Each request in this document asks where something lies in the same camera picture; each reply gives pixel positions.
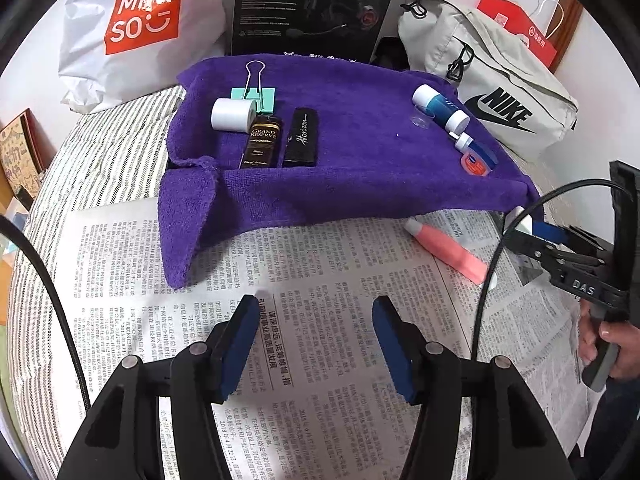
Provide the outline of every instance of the mattress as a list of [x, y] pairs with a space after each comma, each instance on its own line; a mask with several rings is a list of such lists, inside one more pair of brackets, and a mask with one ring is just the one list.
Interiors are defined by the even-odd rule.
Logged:
[[[81, 116], [47, 171], [25, 235], [55, 276], [66, 214], [157, 196], [166, 166], [164, 139], [184, 96], [180, 86]], [[37, 273], [19, 253], [8, 304], [8, 360], [15, 409], [40, 480], [55, 478], [64, 451], [50, 388], [51, 324], [57, 322]]]

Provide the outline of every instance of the nike logo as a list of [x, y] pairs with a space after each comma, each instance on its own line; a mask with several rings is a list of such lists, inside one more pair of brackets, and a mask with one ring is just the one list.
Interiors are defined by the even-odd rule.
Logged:
[[498, 87], [491, 94], [485, 96], [471, 97], [466, 101], [465, 106], [480, 120], [503, 124], [526, 132], [531, 131], [520, 126], [520, 123], [532, 116], [533, 113], [503, 88]]

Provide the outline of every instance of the device handle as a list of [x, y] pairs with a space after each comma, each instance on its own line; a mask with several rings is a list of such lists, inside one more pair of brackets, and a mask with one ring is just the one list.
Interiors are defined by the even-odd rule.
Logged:
[[[600, 324], [607, 317], [607, 309], [591, 303], [591, 323], [596, 334], [599, 334]], [[582, 382], [595, 392], [601, 392], [607, 383], [609, 372], [618, 358], [620, 346], [609, 343], [598, 336], [596, 340], [597, 357], [582, 371]]]

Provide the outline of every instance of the white rope handle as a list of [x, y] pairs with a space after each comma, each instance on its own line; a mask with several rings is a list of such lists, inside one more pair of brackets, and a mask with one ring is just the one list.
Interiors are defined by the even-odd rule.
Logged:
[[560, 25], [562, 25], [562, 22], [564, 21], [564, 9], [562, 8], [562, 5], [560, 5], [560, 2], [556, 2], [556, 0], [542, 0], [542, 3], [539, 4], [538, 8], [536, 10], [534, 10], [529, 17], [532, 18], [533, 16], [540, 14], [540, 12], [542, 12], [542, 7], [545, 5], [545, 3], [547, 2], [555, 2], [556, 3], [556, 7], [560, 7], [560, 11], [562, 12], [562, 16], [560, 17], [560, 22], [556, 25], [556, 28], [554, 30], [551, 31], [551, 34], [547, 34], [546, 37], [551, 38], [555, 33], [556, 30], [558, 30], [560, 28]]

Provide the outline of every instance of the newspaper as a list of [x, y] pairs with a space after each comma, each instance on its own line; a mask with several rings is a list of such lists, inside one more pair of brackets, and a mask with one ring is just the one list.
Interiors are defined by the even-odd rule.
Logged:
[[[395, 219], [349, 219], [248, 232], [204, 251], [190, 284], [171, 290], [160, 257], [157, 200], [69, 213], [55, 277], [88, 382], [97, 396], [128, 354], [174, 356], [229, 319], [243, 294], [260, 303], [260, 329], [237, 391], [214, 416], [235, 479], [394, 479], [419, 407], [396, 394], [371, 322], [375, 297], [469, 357], [479, 288], [435, 260]], [[498, 241], [485, 212], [418, 217], [488, 261]], [[498, 264], [480, 356], [512, 358], [568, 452], [591, 401], [576, 358], [575, 297]], [[52, 391], [62, 446], [84, 410], [60, 329], [52, 334]], [[76, 384], [76, 390], [69, 387]], [[167, 478], [178, 478], [169, 399], [161, 399]], [[466, 478], [469, 403], [463, 403], [453, 478]]]

